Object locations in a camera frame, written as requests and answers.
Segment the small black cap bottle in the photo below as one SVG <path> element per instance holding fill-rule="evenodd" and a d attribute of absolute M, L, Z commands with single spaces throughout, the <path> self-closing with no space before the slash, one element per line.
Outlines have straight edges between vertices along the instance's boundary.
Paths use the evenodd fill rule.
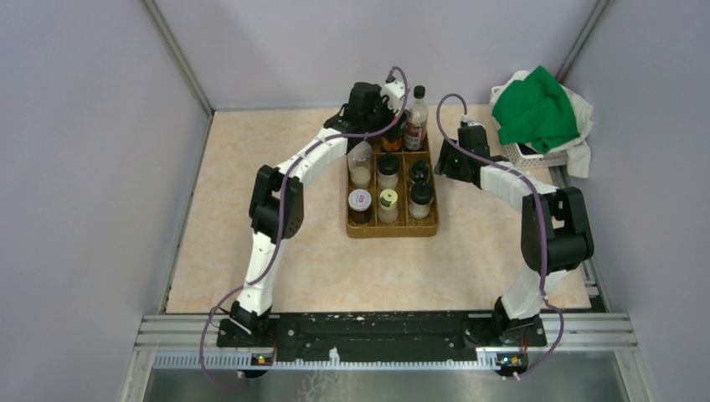
<path fill-rule="evenodd" d="M 424 159 L 411 163 L 408 169 L 408 180 L 410 185 L 428 183 L 430 181 L 430 165 Z"/>

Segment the red lid sauce jar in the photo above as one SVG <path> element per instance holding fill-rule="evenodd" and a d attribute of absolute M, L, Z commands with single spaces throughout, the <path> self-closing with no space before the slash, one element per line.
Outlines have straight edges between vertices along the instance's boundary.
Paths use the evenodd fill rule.
<path fill-rule="evenodd" d="M 382 135 L 381 150 L 383 152 L 401 152 L 404 134 L 401 131 L 388 131 Z"/>

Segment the black cap shaker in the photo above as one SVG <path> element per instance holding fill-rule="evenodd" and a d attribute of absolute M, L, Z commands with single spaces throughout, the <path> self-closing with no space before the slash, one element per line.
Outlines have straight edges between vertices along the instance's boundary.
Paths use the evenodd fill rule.
<path fill-rule="evenodd" d="M 399 183 L 400 162 L 396 155 L 385 153 L 377 160 L 377 185 L 380 190 L 395 189 Z"/>
<path fill-rule="evenodd" d="M 409 190 L 409 216 L 417 220 L 427 218 L 430 215 L 434 196 L 435 191 L 432 184 L 414 183 Z"/>

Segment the clear jar silver lid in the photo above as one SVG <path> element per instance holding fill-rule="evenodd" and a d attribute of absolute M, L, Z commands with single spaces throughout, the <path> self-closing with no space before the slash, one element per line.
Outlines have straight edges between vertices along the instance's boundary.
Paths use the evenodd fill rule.
<path fill-rule="evenodd" d="M 367 141 L 359 142 L 347 154 L 350 183 L 355 188 L 367 188 L 371 181 L 373 150 Z"/>

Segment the tall glass sauce bottle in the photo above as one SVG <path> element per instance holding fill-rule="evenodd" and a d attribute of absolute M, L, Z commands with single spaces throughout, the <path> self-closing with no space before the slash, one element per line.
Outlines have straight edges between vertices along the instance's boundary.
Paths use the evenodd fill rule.
<path fill-rule="evenodd" d="M 411 152 L 420 151 L 424 147 L 429 116 L 429 109 L 424 102 L 425 94 L 423 85 L 414 87 L 414 101 L 409 108 L 409 119 L 404 133 L 404 147 Z"/>

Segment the black cap shaker front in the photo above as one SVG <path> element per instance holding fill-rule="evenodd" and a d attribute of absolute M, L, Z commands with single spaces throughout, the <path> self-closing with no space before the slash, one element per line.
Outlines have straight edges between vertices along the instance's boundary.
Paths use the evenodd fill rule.
<path fill-rule="evenodd" d="M 385 153 L 377 160 L 377 185 L 380 190 L 395 189 L 399 183 L 400 162 L 396 155 Z"/>

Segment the white plastic basket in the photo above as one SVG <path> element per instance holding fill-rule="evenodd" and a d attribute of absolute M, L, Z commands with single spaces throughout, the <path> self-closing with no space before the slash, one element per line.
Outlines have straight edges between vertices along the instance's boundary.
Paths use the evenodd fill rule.
<path fill-rule="evenodd" d="M 509 161 L 521 169 L 564 166 L 569 158 L 566 152 L 539 153 L 522 143 L 505 144 L 503 148 Z"/>

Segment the woven bamboo divided tray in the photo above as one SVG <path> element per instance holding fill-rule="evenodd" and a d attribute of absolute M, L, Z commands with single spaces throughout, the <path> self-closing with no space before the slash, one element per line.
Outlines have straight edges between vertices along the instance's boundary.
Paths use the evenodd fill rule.
<path fill-rule="evenodd" d="M 431 187 L 431 202 L 425 208 L 429 213 L 422 219 L 416 219 L 410 213 L 410 208 L 416 203 L 410 201 L 411 187 L 414 182 L 409 179 L 409 170 L 416 162 L 424 161 L 429 168 L 434 164 L 431 161 L 430 142 L 425 141 L 423 148 L 419 151 L 408 151 L 406 149 L 393 154 L 399 161 L 398 182 L 394 191 L 398 195 L 395 211 L 386 211 L 388 221 L 383 221 L 379 217 L 380 194 L 382 190 L 378 187 L 378 160 L 384 154 L 381 151 L 381 139 L 374 137 L 368 141 L 373 148 L 373 155 L 366 167 L 371 173 L 371 178 L 367 190 L 372 196 L 371 216 L 367 222 L 360 222 L 352 217 L 352 210 L 346 207 L 346 232 L 354 239 L 368 238 L 402 238 L 402 237 L 431 237 L 436 235 L 439 223 L 439 205 L 436 193 L 435 181 L 429 177 L 428 184 Z"/>

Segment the yellow lid small bottle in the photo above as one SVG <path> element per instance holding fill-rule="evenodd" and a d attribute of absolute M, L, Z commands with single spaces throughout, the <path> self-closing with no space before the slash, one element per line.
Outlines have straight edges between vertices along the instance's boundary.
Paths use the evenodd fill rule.
<path fill-rule="evenodd" d="M 399 217 L 399 196 L 394 189 L 384 189 L 378 197 L 378 220 L 392 224 Z"/>

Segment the white lid dark jar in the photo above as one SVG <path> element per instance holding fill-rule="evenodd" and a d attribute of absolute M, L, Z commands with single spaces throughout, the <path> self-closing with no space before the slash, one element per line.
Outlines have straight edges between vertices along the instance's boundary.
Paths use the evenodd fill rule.
<path fill-rule="evenodd" d="M 356 188 L 347 198 L 348 213 L 354 224 L 367 224 L 373 217 L 372 195 L 367 189 Z"/>

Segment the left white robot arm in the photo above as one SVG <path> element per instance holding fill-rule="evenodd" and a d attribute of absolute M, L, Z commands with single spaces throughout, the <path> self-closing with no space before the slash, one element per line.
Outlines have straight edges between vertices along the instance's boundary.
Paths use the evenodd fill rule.
<path fill-rule="evenodd" d="M 346 155 L 350 140 L 364 141 L 392 129 L 404 113 L 408 88 L 395 78 L 382 85 L 355 83 L 347 103 L 299 152 L 257 172 L 249 206 L 250 261 L 228 320 L 247 345 L 258 346 L 267 339 L 280 252 L 304 221 L 306 187 Z"/>

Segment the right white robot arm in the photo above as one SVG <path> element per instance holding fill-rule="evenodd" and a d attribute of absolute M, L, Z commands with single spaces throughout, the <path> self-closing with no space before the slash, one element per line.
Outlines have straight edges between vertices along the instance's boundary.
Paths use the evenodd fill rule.
<path fill-rule="evenodd" d="M 492 193 L 521 215 L 524 265 L 496 299 L 491 315 L 493 338 L 513 345 L 558 283 L 594 252 L 584 196 L 578 188 L 546 184 L 516 170 L 506 158 L 493 157 L 480 123 L 461 123 L 457 136 L 444 140 L 435 172 Z"/>

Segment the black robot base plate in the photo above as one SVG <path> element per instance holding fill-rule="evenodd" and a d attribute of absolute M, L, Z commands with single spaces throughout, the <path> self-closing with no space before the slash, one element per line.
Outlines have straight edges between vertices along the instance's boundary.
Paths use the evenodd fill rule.
<path fill-rule="evenodd" d="M 290 312 L 270 314 L 266 333 L 252 336 L 224 318 L 219 348 L 265 348 L 278 363 L 444 363 L 475 361 L 484 347 L 545 347 L 540 317 L 526 331 L 498 337 L 483 311 Z"/>

